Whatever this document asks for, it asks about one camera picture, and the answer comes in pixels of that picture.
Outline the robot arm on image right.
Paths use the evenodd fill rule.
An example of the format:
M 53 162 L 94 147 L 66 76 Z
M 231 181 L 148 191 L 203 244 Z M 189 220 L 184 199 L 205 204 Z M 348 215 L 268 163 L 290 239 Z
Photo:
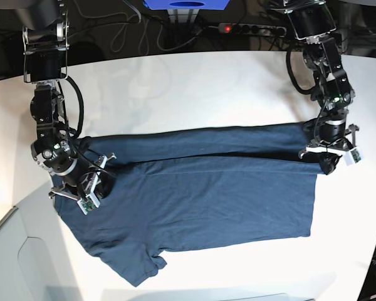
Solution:
M 341 54 L 332 33 L 336 30 L 333 17 L 325 1 L 283 1 L 282 11 L 287 15 L 297 41 L 303 44 L 303 61 L 313 72 L 315 85 L 300 88 L 291 67 L 291 50 L 286 54 L 286 67 L 295 88 L 320 106 L 318 116 L 305 126 L 312 136 L 299 157 L 315 154 L 324 174 L 331 174 L 340 158 L 351 163 L 360 161 L 355 140 L 359 128 L 347 125 L 348 106 L 355 92 L 348 81 Z

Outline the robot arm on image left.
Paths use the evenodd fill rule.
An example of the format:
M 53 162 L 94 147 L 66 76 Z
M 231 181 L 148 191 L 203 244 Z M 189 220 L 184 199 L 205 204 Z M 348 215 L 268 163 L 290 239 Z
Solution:
M 67 74 L 68 15 L 58 1 L 21 1 L 16 8 L 23 23 L 24 82 L 35 85 L 30 112 L 36 122 L 37 139 L 32 157 L 42 169 L 62 180 L 52 194 L 90 202 L 108 196 L 112 173 L 105 170 L 106 157 L 87 158 L 76 140 L 84 121 L 83 96 Z M 78 101 L 78 123 L 70 127 L 61 87 L 66 80 Z

